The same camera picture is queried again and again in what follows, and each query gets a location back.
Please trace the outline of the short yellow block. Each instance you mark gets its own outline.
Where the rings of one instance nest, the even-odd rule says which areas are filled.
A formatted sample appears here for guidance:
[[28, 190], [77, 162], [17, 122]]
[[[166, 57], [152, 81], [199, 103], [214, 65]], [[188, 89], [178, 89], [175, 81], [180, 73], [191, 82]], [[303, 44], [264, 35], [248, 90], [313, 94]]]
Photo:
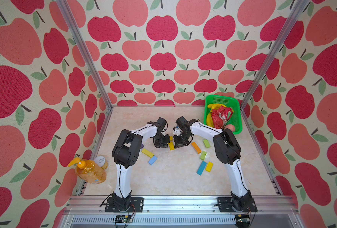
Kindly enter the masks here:
[[175, 149], [173, 142], [171, 141], [169, 144], [169, 149], [173, 151]]

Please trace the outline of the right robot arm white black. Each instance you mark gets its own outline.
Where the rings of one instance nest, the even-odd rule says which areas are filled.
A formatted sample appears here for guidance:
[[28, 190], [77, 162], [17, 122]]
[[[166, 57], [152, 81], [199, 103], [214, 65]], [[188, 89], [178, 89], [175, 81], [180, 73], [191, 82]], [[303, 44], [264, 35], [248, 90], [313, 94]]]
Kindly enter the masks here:
[[216, 157], [225, 165], [231, 183], [231, 201], [224, 204], [235, 212], [257, 212], [251, 191], [245, 184], [241, 168], [241, 147], [230, 129], [216, 129], [201, 123], [198, 119], [186, 120], [180, 117], [174, 127], [174, 147], [188, 146], [190, 137], [198, 135], [214, 144]]

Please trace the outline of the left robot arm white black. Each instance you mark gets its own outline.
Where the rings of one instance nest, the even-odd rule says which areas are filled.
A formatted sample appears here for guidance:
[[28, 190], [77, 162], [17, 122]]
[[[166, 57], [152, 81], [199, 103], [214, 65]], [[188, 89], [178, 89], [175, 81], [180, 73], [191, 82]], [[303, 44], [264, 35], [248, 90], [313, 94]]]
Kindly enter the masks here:
[[151, 138], [156, 148], [168, 148], [170, 136], [166, 131], [167, 121], [161, 117], [139, 129], [121, 131], [112, 151], [117, 168], [117, 183], [112, 193], [115, 208], [126, 211], [131, 204], [132, 166], [139, 158], [141, 144]]

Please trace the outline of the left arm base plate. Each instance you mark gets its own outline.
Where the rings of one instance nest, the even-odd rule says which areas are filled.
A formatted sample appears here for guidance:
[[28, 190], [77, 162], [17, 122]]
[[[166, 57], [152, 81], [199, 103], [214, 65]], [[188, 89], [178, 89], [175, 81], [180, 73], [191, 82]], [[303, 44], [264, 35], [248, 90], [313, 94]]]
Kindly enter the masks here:
[[143, 211], [144, 198], [143, 197], [133, 197], [128, 200], [121, 198], [108, 198], [107, 204], [105, 205], [105, 212], [108, 213], [119, 213], [119, 212], [138, 212]]

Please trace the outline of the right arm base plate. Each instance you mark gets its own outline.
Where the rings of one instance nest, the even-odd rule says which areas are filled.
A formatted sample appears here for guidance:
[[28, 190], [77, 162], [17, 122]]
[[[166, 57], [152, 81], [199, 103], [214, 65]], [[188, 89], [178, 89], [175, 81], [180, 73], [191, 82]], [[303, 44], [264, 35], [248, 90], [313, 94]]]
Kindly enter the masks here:
[[214, 206], [219, 208], [220, 212], [249, 213], [257, 212], [257, 206], [253, 198], [232, 198], [218, 197]]

